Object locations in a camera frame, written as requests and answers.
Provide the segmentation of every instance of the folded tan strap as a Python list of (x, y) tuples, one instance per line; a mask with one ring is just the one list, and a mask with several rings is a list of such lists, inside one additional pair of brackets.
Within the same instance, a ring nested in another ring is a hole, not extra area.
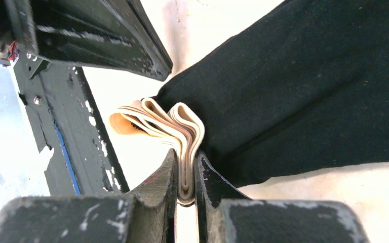
[(184, 103), (166, 113), (152, 98), (121, 106), (109, 118), (115, 132), (128, 136), (153, 136), (171, 145), (178, 157), (178, 200), (189, 205), (194, 200), (193, 160), (204, 138), (205, 126)]

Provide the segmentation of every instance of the screw head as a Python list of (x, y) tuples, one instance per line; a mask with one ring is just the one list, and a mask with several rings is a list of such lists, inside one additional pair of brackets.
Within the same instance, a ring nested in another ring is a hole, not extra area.
[(35, 98), (33, 99), (33, 102), (35, 105), (40, 105), (40, 98), (38, 96), (35, 96)]

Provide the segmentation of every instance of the white floor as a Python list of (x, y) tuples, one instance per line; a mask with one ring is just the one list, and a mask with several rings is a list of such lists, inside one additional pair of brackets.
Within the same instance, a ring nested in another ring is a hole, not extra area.
[[(175, 67), (173, 74), (190, 67), (227, 38), (239, 33), (281, 2), (141, 1), (171, 55)], [(116, 107), (134, 99), (153, 96), (163, 84), (115, 70), (85, 68), (85, 74), (104, 121)], [(14, 108), (18, 102), (14, 95), (12, 91), (0, 91), (0, 102), (4, 102), (4, 96), (12, 96), (12, 106), (0, 107), (0, 165), (9, 166), (8, 170), (2, 170), (0, 166), (0, 207), (16, 196), (48, 194), (42, 171), (52, 151), (39, 155), (31, 131), (27, 127), (24, 109), (20, 112), (20, 109)], [(111, 129), (108, 131), (129, 186), (134, 188), (158, 168), (167, 148), (157, 145), (154, 139), (133, 141), (114, 134)], [(138, 154), (141, 145), (155, 149), (151, 149), (149, 155)], [(241, 188), (241, 191), (261, 199), (332, 199), (345, 202), (362, 220), (371, 242), (389, 242), (389, 163), (272, 178), (260, 185)], [(194, 207), (179, 208), (178, 211), (179, 242), (196, 242)]]

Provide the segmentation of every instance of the blue stripe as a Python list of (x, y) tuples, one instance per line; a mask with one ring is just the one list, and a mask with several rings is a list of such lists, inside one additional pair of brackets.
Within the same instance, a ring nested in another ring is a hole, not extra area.
[(66, 151), (66, 147), (65, 147), (65, 143), (63, 142), (62, 134), (60, 133), (60, 130), (57, 127), (56, 121), (53, 121), (53, 123), (54, 123), (54, 129), (56, 130), (56, 133), (57, 133), (57, 138), (59, 139), (59, 142), (60, 142), (60, 147), (62, 148), (63, 157), (65, 158), (66, 167), (68, 168), (69, 176), (71, 178), (72, 185), (73, 185), (74, 190), (75, 190), (75, 194), (81, 195), (80, 187), (78, 185), (78, 182), (76, 181), (75, 172), (72, 168), (71, 161), (69, 160), (68, 152)]

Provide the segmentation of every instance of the black fabric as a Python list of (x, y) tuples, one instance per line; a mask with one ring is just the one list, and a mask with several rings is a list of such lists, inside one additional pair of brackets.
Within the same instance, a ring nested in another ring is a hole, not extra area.
[(389, 1), (285, 1), (155, 99), (199, 115), (235, 186), (389, 161)]

